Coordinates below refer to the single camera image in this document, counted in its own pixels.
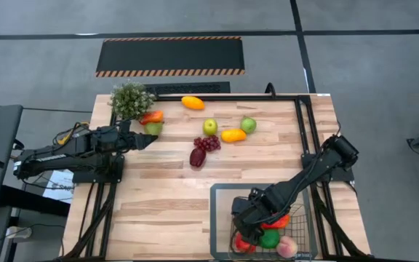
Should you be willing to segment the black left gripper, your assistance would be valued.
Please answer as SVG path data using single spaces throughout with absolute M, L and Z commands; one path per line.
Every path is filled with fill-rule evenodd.
M 136 134 L 135 132 L 118 132 L 117 150 L 143 150 L 158 139 L 157 135 Z

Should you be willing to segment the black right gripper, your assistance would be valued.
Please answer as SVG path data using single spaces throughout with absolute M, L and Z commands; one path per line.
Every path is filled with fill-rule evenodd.
M 239 231 L 242 240 L 249 244 L 259 245 L 260 239 L 264 235 L 260 224 L 269 216 L 270 211 L 263 206 L 243 204 L 239 208 Z

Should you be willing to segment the bright red fruit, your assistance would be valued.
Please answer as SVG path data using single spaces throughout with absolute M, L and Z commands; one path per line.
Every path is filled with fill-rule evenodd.
M 235 248 L 239 253 L 253 253 L 256 251 L 256 245 L 245 242 L 242 235 L 237 232 L 235 235 Z

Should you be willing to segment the green avocado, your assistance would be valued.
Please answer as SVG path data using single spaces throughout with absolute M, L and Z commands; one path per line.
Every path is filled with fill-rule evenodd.
M 274 249 L 280 241 L 280 234 L 277 229 L 267 229 L 259 239 L 259 246 L 265 249 Z

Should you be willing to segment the red orange mango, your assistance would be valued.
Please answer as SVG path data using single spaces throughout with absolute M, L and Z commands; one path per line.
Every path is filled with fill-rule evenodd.
M 142 119 L 140 120 L 140 124 L 146 125 L 148 123 L 159 123 L 159 122 L 162 122 L 163 119 L 164 119 L 163 111 L 149 111 L 143 115 Z

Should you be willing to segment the red yellow mango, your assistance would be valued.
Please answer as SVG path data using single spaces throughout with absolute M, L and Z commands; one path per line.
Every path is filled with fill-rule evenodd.
M 262 223 L 262 229 L 284 229 L 290 222 L 290 215 L 284 215 L 273 223 Z

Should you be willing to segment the pale pink peach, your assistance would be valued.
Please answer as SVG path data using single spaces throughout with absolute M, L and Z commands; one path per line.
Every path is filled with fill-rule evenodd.
M 292 258 L 298 252 L 298 244 L 292 237 L 283 236 L 279 239 L 276 251 L 283 258 Z

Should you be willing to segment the dark red fruit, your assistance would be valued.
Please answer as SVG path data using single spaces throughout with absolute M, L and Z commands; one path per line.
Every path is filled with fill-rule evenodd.
M 201 167 L 206 159 L 206 151 L 201 148 L 195 148 L 189 157 L 189 163 L 192 167 Z

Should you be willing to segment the yellow orange mango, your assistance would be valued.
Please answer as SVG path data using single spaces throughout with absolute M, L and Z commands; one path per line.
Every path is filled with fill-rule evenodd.
M 247 134 L 242 129 L 224 130 L 221 132 L 221 139 L 226 143 L 234 143 L 245 140 Z
M 204 101 L 194 96 L 184 96 L 181 98 L 181 103 L 189 109 L 203 110 L 205 108 Z

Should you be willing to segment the red grape bunch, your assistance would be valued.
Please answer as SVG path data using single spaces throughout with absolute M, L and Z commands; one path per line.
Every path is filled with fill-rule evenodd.
M 219 138 L 215 135 L 211 135 L 205 138 L 195 138 L 193 140 L 193 144 L 195 145 L 195 147 L 200 148 L 204 151 L 214 151 L 221 149 Z

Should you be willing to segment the green apple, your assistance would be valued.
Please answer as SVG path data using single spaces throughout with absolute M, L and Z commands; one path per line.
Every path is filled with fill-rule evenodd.
M 205 135 L 211 136 L 218 132 L 218 123 L 215 119 L 206 119 L 203 123 L 203 132 Z
M 250 117 L 245 116 L 240 122 L 240 129 L 246 134 L 252 134 L 257 127 L 257 122 Z

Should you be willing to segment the green pear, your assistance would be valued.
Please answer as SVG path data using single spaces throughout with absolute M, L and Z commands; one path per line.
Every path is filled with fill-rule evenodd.
M 163 122 L 149 122 L 144 126 L 144 131 L 148 135 L 160 135 L 162 129 Z

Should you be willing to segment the green potted plant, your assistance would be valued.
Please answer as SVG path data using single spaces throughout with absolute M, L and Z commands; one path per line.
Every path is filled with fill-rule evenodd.
M 127 82 L 113 88 L 109 105 L 122 119 L 141 120 L 155 99 L 144 84 Z

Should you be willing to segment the grey bordered table mat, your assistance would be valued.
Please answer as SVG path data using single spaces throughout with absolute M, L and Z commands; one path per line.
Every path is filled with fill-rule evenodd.
M 265 189 L 267 186 L 268 185 L 266 183 L 217 183 L 210 188 L 210 254 L 214 259 L 218 261 L 238 261 L 231 260 L 226 255 L 228 244 L 230 243 L 229 237 L 231 235 L 231 227 L 234 226 L 231 215 L 232 201 L 235 197 L 248 196 L 250 190 L 254 187 Z M 311 232 L 314 233 L 314 241 L 316 243 L 315 226 L 313 216 L 310 211 L 308 191 L 302 191 L 298 195 L 295 203 L 303 203 L 305 209 L 309 211 L 311 218 Z

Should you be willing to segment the black ribbed floor mat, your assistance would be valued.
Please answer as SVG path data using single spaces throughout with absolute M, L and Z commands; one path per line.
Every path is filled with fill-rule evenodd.
M 194 82 L 173 84 L 146 84 L 146 90 L 155 95 L 231 93 L 230 82 Z

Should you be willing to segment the black hazard striped floor mat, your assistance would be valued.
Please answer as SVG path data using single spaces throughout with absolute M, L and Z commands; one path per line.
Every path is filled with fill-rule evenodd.
M 105 39 L 95 76 L 235 76 L 245 74 L 239 36 Z

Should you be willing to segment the white printed paper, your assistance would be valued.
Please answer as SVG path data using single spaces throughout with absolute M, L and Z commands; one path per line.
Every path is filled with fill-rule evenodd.
M 47 179 L 43 196 L 70 204 L 73 199 L 73 173 L 69 170 L 54 170 Z

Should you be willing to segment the white power adapter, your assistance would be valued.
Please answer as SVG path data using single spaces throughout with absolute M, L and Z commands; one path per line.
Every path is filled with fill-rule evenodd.
M 27 239 L 32 235 L 30 227 L 10 226 L 6 231 L 6 238 L 8 239 Z

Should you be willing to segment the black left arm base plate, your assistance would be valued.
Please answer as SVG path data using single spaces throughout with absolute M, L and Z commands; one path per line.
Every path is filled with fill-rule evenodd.
M 74 183 L 119 183 L 124 169 L 123 155 L 106 155 L 96 166 L 84 165 L 73 172 Z

